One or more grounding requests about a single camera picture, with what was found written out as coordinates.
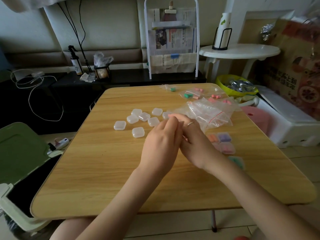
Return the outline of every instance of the green trash can lid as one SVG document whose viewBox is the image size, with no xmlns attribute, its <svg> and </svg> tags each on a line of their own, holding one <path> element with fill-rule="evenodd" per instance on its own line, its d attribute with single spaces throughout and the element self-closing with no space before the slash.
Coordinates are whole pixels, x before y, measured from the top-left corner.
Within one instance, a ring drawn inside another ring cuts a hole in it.
<svg viewBox="0 0 320 240">
<path fill-rule="evenodd" d="M 49 145 L 29 126 L 16 122 L 0 129 L 0 184 L 16 184 L 48 159 Z"/>
</svg>

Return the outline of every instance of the white side table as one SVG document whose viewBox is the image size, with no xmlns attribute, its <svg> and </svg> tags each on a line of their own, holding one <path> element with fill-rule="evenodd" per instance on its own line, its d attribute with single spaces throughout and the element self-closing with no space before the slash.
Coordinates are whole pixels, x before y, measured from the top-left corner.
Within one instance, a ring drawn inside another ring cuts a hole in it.
<svg viewBox="0 0 320 240">
<path fill-rule="evenodd" d="M 208 74 L 209 63 L 216 63 L 219 59 L 248 59 L 248 62 L 242 72 L 242 77 L 247 78 L 253 63 L 256 60 L 265 60 L 267 57 L 276 56 L 280 49 L 276 46 L 264 44 L 230 44 L 227 50 L 214 50 L 212 45 L 202 47 L 199 54 L 206 56 L 204 66 L 204 76 Z"/>
</svg>

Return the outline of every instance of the yellow basket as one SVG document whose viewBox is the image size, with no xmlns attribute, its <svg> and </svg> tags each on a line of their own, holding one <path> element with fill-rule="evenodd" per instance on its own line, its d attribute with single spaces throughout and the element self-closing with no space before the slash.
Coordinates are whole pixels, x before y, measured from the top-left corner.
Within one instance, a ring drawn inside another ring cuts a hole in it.
<svg viewBox="0 0 320 240">
<path fill-rule="evenodd" d="M 228 96 L 233 96 L 233 97 L 243 97 L 245 95 L 256 95 L 259 91 L 258 89 L 254 89 L 253 92 L 238 92 L 233 89 L 230 89 L 226 87 L 223 84 L 228 83 L 230 80 L 242 80 L 248 82 L 248 80 L 244 79 L 241 76 L 236 76 L 236 75 L 221 75 L 218 76 L 216 79 L 216 84 L 228 95 Z"/>
</svg>

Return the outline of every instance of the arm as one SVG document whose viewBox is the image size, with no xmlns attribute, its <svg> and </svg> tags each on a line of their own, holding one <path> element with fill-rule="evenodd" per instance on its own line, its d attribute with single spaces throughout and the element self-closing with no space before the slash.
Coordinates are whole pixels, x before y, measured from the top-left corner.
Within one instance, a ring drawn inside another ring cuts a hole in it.
<svg viewBox="0 0 320 240">
<path fill-rule="evenodd" d="M 139 166 L 77 240 L 123 239 L 134 216 L 172 168 L 181 139 L 182 124 L 176 118 L 154 127 L 146 137 Z"/>
<path fill-rule="evenodd" d="M 256 222 L 267 239 L 319 240 L 317 230 L 294 214 L 235 163 L 228 160 L 210 143 L 199 124 L 182 114 L 171 114 L 185 124 L 180 149 L 185 157 L 198 168 L 217 177 L 235 195 L 246 212 Z"/>
</svg>

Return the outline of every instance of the forearm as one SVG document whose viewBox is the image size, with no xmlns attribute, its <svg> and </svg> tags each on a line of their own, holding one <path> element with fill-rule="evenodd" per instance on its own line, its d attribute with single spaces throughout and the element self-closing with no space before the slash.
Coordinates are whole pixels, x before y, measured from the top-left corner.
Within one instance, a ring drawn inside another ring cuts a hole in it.
<svg viewBox="0 0 320 240">
<path fill-rule="evenodd" d="M 210 166 L 207 171 L 230 189 L 267 239 L 320 239 L 316 230 L 274 198 L 233 162 L 220 158 L 218 163 Z"/>
<path fill-rule="evenodd" d="M 135 215 L 161 179 L 140 168 L 135 169 L 119 193 L 77 240 L 123 239 Z"/>
</svg>

